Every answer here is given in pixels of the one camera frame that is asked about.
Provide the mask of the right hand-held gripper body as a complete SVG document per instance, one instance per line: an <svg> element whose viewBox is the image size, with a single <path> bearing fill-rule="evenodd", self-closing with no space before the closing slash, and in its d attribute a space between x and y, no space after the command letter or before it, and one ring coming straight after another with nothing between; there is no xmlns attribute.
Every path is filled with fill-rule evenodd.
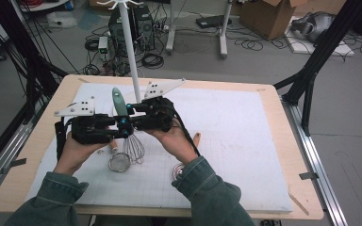
<svg viewBox="0 0 362 226"><path fill-rule="evenodd" d="M173 102L164 95L186 82L185 78L153 82L146 87L141 103L145 104L142 112L134 118L140 121L140 130L161 130L167 132L172 127L175 115Z"/></svg>

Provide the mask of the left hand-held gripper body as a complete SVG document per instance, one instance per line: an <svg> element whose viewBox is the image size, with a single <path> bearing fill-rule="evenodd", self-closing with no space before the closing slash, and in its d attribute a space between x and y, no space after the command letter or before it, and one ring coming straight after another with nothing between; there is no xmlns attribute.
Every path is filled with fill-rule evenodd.
<svg viewBox="0 0 362 226"><path fill-rule="evenodd" d="M66 141L69 125L72 126L73 139L81 144L109 143L117 134L116 130L109 128L115 124L113 117L95 113L93 96L57 110L54 115L60 117L55 123L58 144Z"/></svg>

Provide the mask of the green-handled wire whisk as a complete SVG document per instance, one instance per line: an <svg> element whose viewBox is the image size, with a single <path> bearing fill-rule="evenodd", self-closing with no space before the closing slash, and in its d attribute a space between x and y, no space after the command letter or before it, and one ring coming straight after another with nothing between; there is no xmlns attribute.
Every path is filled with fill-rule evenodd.
<svg viewBox="0 0 362 226"><path fill-rule="evenodd" d="M117 88L112 89L112 101L114 104L114 108L116 109L118 116L128 116L126 110L126 103L123 99L123 95ZM128 128L132 127L132 125L121 126L117 125L117 128ZM132 136L125 138L123 141L123 152L128 154L130 157L131 164L142 164L143 157L145 154L145 149L140 142L140 140L133 134Z"/></svg>

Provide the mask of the wooden-handled mesh strainer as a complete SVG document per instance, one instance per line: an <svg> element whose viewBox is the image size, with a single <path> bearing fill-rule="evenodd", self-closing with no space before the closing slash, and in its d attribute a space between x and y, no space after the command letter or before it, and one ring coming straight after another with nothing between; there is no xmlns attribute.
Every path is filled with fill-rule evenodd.
<svg viewBox="0 0 362 226"><path fill-rule="evenodd" d="M131 166L129 155L119 151L119 146L115 139L110 141L109 147L111 157L108 161L108 167L115 172L127 171Z"/></svg>

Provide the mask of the wooden-handled steel ladle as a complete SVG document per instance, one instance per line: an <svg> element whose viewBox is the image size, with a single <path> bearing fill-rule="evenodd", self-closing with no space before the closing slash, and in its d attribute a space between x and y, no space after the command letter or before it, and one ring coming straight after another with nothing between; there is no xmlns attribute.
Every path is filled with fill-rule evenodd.
<svg viewBox="0 0 362 226"><path fill-rule="evenodd" d="M196 133L193 137L193 144L195 145L195 147L199 146L200 143L200 139L201 139L201 134L200 133ZM173 178L176 179L176 176L182 173L182 170L184 168L184 165L182 163L177 164L174 168L173 168Z"/></svg>

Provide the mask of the white hook stand rack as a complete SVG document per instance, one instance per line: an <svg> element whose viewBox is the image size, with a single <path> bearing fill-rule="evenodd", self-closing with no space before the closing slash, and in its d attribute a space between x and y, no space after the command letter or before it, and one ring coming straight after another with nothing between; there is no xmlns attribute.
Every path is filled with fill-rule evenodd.
<svg viewBox="0 0 362 226"><path fill-rule="evenodd" d="M137 2L135 2L134 0L106 0L106 2L98 2L98 5L110 5L109 10L114 10L115 8L119 8L135 98L136 102L140 104L141 103L140 83L138 78L138 70L137 70L137 64L134 54L134 46L131 35L131 28L128 17L128 5L127 5L128 3L137 4Z"/></svg>

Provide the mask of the person's left hand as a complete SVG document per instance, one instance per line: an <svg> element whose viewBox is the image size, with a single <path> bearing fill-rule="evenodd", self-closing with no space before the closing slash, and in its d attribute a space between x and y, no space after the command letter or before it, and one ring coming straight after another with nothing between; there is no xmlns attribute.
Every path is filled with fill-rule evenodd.
<svg viewBox="0 0 362 226"><path fill-rule="evenodd" d="M73 133L69 132L54 172L73 176L94 152L106 146L107 143L81 144L73 139Z"/></svg>

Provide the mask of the person's right hand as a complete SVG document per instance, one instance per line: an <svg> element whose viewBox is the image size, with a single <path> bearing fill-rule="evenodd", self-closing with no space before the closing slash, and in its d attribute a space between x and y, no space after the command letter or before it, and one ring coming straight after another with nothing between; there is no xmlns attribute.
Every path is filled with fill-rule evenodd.
<svg viewBox="0 0 362 226"><path fill-rule="evenodd" d="M155 137L168 153L184 165L187 165L198 157L177 119L173 119L172 127L168 132L146 130L146 133Z"/></svg>

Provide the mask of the white power supply unit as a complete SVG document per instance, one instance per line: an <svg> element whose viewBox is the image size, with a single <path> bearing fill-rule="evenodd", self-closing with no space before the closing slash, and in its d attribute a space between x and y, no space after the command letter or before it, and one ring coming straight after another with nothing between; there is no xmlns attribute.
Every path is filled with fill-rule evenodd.
<svg viewBox="0 0 362 226"><path fill-rule="evenodd" d="M98 42L98 50L101 54L108 53L108 37L100 37Z"/></svg>

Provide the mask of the white grid mat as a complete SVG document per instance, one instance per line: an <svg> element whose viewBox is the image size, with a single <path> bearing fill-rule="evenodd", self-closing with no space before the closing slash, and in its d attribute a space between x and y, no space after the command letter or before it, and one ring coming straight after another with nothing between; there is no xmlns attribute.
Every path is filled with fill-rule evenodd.
<svg viewBox="0 0 362 226"><path fill-rule="evenodd" d="M248 211L292 211L288 186L274 146L264 102L256 91L177 88L168 93L190 134L201 136L200 154L216 174L241 190ZM111 150L94 153L75 176L88 183L79 203L127 207L187 208L173 186L177 160L139 131L143 161L125 172L108 166Z"/></svg>

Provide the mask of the black computer tower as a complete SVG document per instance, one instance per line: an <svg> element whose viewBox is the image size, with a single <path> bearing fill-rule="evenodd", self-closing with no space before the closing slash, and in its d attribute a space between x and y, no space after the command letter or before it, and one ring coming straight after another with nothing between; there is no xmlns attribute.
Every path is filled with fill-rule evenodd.
<svg viewBox="0 0 362 226"><path fill-rule="evenodd" d="M141 51L155 49L153 19L150 10L145 5L134 6L128 11L132 41ZM111 13L108 28L116 49L125 49L125 37L121 20L121 13L115 8Z"/></svg>

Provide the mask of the black flat device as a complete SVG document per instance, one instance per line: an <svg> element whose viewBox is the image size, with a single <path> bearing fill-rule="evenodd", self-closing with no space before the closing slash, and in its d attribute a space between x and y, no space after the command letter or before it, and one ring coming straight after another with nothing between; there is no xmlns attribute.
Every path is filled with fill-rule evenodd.
<svg viewBox="0 0 362 226"><path fill-rule="evenodd" d="M224 22L224 16L217 15L217 16L199 18L199 19L196 19L195 22L202 29L206 29L206 28L210 28L210 27L222 27L223 22Z"/></svg>

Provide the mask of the white round table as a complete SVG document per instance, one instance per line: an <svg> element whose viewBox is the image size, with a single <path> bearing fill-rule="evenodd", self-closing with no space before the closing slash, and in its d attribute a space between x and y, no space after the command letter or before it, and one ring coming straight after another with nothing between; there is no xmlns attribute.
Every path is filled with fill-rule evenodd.
<svg viewBox="0 0 362 226"><path fill-rule="evenodd" d="M29 6L24 5L22 3L19 4L20 10L23 12L26 11L42 11L47 10L50 8L56 8L59 6L63 6L65 3L69 2L70 0L58 0L57 2L48 2L47 0L43 0L39 5Z"/></svg>

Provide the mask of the large open cardboard box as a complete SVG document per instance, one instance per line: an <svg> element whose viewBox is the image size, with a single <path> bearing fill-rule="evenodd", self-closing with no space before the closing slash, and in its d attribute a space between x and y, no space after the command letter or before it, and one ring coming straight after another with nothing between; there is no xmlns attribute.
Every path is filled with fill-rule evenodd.
<svg viewBox="0 0 362 226"><path fill-rule="evenodd" d="M308 0L245 0L239 22L266 40L285 34L295 9Z"/></svg>

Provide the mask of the thin wooden strip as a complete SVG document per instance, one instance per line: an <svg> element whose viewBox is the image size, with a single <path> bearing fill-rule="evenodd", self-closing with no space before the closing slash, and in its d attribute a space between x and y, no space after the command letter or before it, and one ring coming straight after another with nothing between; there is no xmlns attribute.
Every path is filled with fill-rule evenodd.
<svg viewBox="0 0 362 226"><path fill-rule="evenodd" d="M307 215L309 216L308 210L298 201L298 199L291 193L288 193L291 200Z"/></svg>

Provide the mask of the grey rounded device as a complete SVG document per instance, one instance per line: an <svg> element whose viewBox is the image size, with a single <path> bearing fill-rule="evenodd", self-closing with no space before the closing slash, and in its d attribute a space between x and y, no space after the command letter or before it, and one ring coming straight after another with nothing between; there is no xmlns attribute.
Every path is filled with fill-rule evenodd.
<svg viewBox="0 0 362 226"><path fill-rule="evenodd" d="M298 31L309 41L315 43L328 30L334 20L335 16L327 12L308 12L304 17L293 20L290 30Z"/></svg>

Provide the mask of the white foam board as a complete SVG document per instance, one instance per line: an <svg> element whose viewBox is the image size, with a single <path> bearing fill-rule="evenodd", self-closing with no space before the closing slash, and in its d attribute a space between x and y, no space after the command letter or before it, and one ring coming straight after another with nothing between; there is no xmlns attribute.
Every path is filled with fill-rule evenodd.
<svg viewBox="0 0 362 226"><path fill-rule="evenodd" d="M296 31L286 31L285 38L291 52L294 54L311 55L314 53L314 43ZM344 42L341 41L337 48L332 53L333 56L352 57L354 51Z"/></svg>

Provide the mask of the aluminium rail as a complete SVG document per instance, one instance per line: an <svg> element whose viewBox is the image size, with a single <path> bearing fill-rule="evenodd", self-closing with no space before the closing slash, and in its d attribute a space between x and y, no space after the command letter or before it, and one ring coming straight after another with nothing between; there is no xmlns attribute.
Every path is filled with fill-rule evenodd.
<svg viewBox="0 0 362 226"><path fill-rule="evenodd" d="M341 206L337 200L336 193L328 179L327 172L321 162L321 158L310 135L307 135L301 125L302 113L298 106L289 105L282 101L289 124L296 131L298 143L302 146L304 160L309 166L309 179L315 184L320 193L322 210L333 226L348 226Z"/></svg>
<svg viewBox="0 0 362 226"><path fill-rule="evenodd" d="M43 111L44 106L37 105L35 111L29 115L24 105L4 130L0 136L0 171L11 161L16 160ZM5 175L0 172L0 180Z"/></svg>

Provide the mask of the white metal floor frame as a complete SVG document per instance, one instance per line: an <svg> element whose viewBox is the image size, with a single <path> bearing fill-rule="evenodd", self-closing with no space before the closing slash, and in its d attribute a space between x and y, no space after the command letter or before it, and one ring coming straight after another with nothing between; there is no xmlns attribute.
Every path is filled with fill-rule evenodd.
<svg viewBox="0 0 362 226"><path fill-rule="evenodd" d="M173 44L175 39L175 18L174 18L174 0L170 0L170 24L168 30L168 38L166 42L166 51L170 55L173 51ZM233 0L226 0L226 9L225 13L222 16L222 27L219 29L219 42L220 42L220 57L222 59L226 59L228 56L227 52L227 43L226 43L226 30L228 25L228 20L230 17L231 9L232 9Z"/></svg>

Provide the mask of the black metal frame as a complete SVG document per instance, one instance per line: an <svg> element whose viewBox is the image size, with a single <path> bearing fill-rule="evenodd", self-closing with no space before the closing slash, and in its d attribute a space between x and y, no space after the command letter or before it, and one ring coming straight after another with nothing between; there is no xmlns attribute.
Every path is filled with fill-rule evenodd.
<svg viewBox="0 0 362 226"><path fill-rule="evenodd" d="M309 120L316 77L350 27L361 15L362 0L346 0L305 65L294 75L273 85L276 89L290 85L288 92L282 95L282 100L289 105L297 106L304 95L301 127L308 137L310 136Z"/></svg>
<svg viewBox="0 0 362 226"><path fill-rule="evenodd" d="M17 73L26 81L26 102L22 110L25 113L25 120L30 121L35 115L37 101L41 97L52 98L58 89L59 82L54 75L64 78L67 73L42 56L10 0L0 0L0 25L20 54L16 56L0 35L0 44L13 62Z"/></svg>

